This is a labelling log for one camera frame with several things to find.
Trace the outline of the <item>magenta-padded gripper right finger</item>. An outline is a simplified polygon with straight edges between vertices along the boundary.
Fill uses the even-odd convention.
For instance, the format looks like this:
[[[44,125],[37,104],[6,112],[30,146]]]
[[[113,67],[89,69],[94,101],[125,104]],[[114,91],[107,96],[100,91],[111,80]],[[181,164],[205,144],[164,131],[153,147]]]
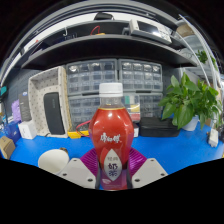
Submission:
[[[147,159],[132,148],[127,165],[127,186],[129,189],[141,188],[167,176],[165,169],[155,158]]]

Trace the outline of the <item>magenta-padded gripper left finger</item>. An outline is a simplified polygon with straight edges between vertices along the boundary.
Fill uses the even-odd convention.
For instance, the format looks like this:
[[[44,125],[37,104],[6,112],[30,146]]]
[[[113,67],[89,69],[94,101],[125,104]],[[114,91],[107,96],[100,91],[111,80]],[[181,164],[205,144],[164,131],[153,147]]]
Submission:
[[[100,187],[100,167],[95,149],[89,150],[81,158],[72,158],[59,176],[84,188]]]

